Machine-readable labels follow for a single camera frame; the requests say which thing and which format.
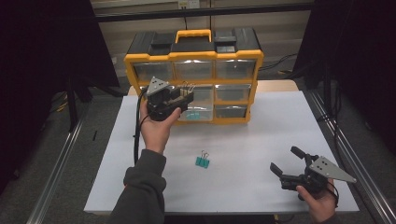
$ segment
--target wall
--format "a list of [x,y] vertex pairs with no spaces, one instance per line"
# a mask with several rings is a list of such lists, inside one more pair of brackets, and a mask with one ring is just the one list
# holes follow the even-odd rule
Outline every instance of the wall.
[[[201,7],[246,7],[303,3],[301,0],[200,0]],[[178,9],[177,1],[108,1],[92,0],[96,14],[136,13]],[[265,54],[264,65],[279,60],[284,55],[297,53],[304,36],[309,11],[241,14],[230,16],[186,18],[188,29],[224,30],[234,27],[253,27],[256,30],[262,50]],[[137,32],[156,31],[159,33],[184,30],[183,18],[149,21],[102,22],[100,27],[104,35],[109,54],[117,61],[115,69],[118,76],[125,76],[123,57]]]

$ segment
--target dark sleeve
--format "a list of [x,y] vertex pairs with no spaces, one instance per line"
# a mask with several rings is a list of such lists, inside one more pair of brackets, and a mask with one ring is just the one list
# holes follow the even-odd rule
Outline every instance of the dark sleeve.
[[329,219],[327,219],[326,221],[322,222],[321,224],[341,224],[341,220],[340,218],[334,214],[334,216],[330,217]]
[[107,223],[163,223],[162,178],[166,158],[154,151],[143,149],[135,167],[130,167],[124,177],[122,192]]

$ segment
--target yellow and black tool organizer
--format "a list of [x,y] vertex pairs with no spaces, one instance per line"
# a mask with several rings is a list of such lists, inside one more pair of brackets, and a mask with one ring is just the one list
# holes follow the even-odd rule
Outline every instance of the yellow and black tool organizer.
[[124,62],[136,92],[152,77],[195,86],[182,122],[247,123],[263,53],[251,28],[138,33]]

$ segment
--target binder clip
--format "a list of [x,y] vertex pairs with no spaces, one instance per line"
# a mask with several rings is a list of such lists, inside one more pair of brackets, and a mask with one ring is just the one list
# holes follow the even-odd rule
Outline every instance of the binder clip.
[[201,166],[201,167],[204,167],[205,169],[207,169],[207,167],[209,166],[209,163],[210,163],[210,161],[207,159],[208,156],[209,156],[209,153],[202,150],[202,155],[201,155],[201,157],[197,157],[197,160],[195,161],[195,165]]

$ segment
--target white tabletop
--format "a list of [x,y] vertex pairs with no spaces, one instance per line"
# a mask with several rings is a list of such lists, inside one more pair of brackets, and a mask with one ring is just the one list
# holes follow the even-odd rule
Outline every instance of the white tabletop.
[[[134,165],[136,96],[123,99],[98,175],[84,211],[109,214],[123,190],[122,179]],[[140,148],[144,147],[141,139]],[[189,124],[172,128],[163,193],[168,214],[274,214],[307,211],[297,192],[280,187],[270,171],[275,163],[285,175],[304,172],[304,160],[290,152],[306,153],[335,162],[326,140],[300,91],[257,92],[248,124]],[[210,155],[207,169],[196,157]],[[337,211],[359,211],[345,182],[335,181],[340,193]]]

